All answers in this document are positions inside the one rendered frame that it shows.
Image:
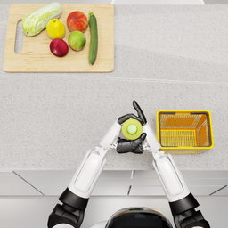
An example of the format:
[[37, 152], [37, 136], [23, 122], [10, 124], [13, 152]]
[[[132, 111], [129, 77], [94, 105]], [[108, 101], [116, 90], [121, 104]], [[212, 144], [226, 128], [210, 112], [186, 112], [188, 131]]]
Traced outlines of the green apple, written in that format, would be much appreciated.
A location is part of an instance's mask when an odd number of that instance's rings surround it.
[[68, 36], [68, 41], [71, 49], [80, 51], [86, 45], [86, 36], [80, 31], [72, 31]]

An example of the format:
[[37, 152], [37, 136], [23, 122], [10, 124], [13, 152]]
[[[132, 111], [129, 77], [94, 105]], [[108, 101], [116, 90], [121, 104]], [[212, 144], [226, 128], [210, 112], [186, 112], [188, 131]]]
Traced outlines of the dark red apple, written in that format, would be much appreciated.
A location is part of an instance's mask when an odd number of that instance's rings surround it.
[[64, 40], [56, 38], [50, 43], [50, 51], [57, 57], [63, 57], [68, 53], [69, 47]]

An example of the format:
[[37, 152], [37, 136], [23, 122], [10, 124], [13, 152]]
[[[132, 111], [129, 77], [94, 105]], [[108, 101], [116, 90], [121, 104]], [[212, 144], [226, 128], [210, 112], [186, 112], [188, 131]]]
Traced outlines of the dark round robot body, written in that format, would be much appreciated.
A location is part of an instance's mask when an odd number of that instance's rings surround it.
[[114, 213], [105, 228], [173, 228], [169, 220], [151, 208], [123, 208]]

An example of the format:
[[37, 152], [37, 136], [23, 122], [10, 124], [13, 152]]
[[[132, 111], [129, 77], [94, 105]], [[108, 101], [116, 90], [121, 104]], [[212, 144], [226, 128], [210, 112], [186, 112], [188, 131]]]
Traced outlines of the white panel behind counter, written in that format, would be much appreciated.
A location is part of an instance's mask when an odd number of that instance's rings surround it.
[[111, 0], [112, 4], [205, 4], [203, 0]]

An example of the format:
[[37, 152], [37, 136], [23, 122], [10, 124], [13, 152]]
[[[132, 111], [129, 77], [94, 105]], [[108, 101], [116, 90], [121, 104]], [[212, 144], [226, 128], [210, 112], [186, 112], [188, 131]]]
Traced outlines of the wooden cutting board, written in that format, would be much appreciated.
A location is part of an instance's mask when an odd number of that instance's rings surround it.
[[69, 50], [56, 57], [50, 49], [51, 39], [43, 31], [34, 37], [24, 35], [21, 53], [15, 52], [18, 22], [41, 4], [12, 4], [9, 8], [3, 70], [6, 72], [111, 72], [114, 69], [114, 6], [112, 4], [64, 4], [61, 21], [79, 10], [93, 13], [98, 24], [98, 53], [95, 64], [88, 61], [89, 47]]

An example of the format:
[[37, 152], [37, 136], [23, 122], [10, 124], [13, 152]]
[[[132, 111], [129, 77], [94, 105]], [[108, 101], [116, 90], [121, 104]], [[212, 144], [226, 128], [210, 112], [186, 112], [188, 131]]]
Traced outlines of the napa cabbage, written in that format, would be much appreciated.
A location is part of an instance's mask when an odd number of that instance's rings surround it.
[[27, 14], [22, 19], [22, 30], [28, 37], [35, 36], [46, 28], [51, 19], [59, 19], [62, 13], [61, 4], [53, 2], [46, 4], [39, 9]]

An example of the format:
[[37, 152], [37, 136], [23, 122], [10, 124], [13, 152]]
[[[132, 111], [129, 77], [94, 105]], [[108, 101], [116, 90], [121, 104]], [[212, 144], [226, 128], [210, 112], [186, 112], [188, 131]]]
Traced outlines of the yellow slatted basket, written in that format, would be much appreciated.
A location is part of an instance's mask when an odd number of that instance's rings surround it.
[[161, 149], [170, 154], [199, 154], [214, 147], [208, 110], [159, 110], [157, 137]]

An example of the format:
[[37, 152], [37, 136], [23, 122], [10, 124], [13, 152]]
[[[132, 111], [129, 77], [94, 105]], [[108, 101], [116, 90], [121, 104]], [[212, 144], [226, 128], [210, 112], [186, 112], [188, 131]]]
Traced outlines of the white counter cabinet front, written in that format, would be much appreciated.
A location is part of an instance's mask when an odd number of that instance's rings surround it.
[[[73, 170], [0, 171], [0, 196], [59, 196]], [[183, 178], [195, 196], [228, 196], [228, 171], [184, 170]], [[154, 170], [104, 170], [93, 196], [164, 196]]]

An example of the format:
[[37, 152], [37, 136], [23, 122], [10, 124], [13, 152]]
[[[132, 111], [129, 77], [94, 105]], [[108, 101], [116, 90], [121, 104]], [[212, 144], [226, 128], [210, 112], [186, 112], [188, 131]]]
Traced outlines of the green cucumber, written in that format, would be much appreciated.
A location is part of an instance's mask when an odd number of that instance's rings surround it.
[[89, 28], [90, 28], [90, 46], [88, 60], [90, 65], [94, 65], [98, 51], [98, 28], [97, 19], [92, 12], [89, 13]]

